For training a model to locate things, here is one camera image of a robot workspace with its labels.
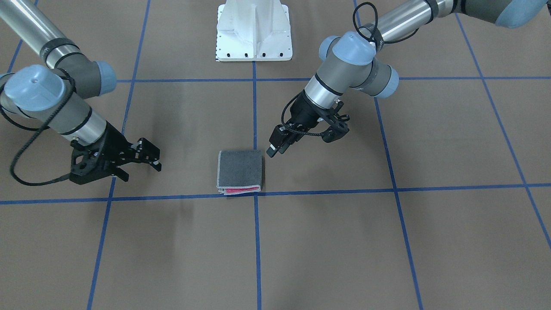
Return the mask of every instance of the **folded towel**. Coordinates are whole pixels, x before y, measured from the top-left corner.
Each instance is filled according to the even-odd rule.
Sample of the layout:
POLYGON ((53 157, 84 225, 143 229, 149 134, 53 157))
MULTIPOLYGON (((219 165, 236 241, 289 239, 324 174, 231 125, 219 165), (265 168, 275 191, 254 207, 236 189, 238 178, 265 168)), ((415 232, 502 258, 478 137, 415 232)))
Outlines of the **folded towel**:
POLYGON ((262 151, 220 151, 218 153, 218 191, 237 195, 260 191, 262 151))

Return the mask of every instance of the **light blue cap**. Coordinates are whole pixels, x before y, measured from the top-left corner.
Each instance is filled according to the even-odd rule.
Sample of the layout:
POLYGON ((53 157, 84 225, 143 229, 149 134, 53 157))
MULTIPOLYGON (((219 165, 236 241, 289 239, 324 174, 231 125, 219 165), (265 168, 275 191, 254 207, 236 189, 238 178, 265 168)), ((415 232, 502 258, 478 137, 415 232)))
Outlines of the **light blue cap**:
POLYGON ((329 47, 331 46, 331 43, 335 41, 335 39, 340 38, 340 36, 332 35, 325 38, 323 42, 321 42, 320 50, 318 51, 321 61, 325 61, 327 58, 327 52, 329 51, 329 47))
POLYGON ((375 98, 388 98, 390 95, 392 95, 396 89, 398 89, 398 84, 400 83, 400 76, 398 75, 398 72, 394 70, 394 68, 390 67, 390 79, 388 80, 388 84, 386 84, 386 87, 380 92, 378 95, 374 96, 375 98))
POLYGON ((117 75, 115 70, 105 61, 96 61, 100 69, 101 89, 99 96, 111 93, 117 87, 117 75))
POLYGON ((501 12, 495 24, 507 28, 518 28, 538 15, 547 0, 512 0, 501 12))
POLYGON ((333 54, 351 65, 365 66, 373 61, 377 51, 358 33, 349 31, 335 44, 333 54))
POLYGON ((65 84, 50 69, 32 65, 14 74, 4 91, 16 106, 36 112, 58 104, 65 94, 65 84))

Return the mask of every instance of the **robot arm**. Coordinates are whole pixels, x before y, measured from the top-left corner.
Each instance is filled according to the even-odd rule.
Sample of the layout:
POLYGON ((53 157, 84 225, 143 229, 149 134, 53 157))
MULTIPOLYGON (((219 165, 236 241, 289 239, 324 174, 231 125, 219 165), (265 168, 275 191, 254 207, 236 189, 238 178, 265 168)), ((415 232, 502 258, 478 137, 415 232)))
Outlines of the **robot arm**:
MULTIPOLYGON (((349 88, 375 98, 392 95, 398 87, 398 73, 375 58, 385 44, 398 43, 422 25, 451 13, 516 28, 534 18, 546 3, 547 0, 409 0, 373 23, 355 25, 356 31, 349 31, 341 38, 326 38, 319 50, 322 65, 287 105, 292 104, 291 118, 284 121, 282 115, 282 123, 273 130, 266 153, 270 157, 277 152, 283 154, 304 135, 321 136, 328 143, 342 138, 349 131, 346 124, 349 117, 339 115, 338 110, 343 105, 340 97, 349 88), (320 134, 310 133, 322 120, 329 128, 320 134)), ((363 5, 376 10, 371 3, 359 7, 363 5)), ((551 12, 551 1, 548 6, 551 12)))
POLYGON ((0 75, 0 112, 44 123, 14 158, 10 172, 17 181, 30 186, 54 183, 28 183, 14 172, 19 156, 47 126, 74 148, 68 174, 74 183, 85 184, 111 175, 127 181, 128 173, 119 166, 130 162, 148 163, 161 171, 157 147, 145 138, 129 143, 84 101, 115 89, 117 79, 111 66, 88 60, 28 0, 0 0, 0 17, 49 67, 33 65, 15 74, 0 75))

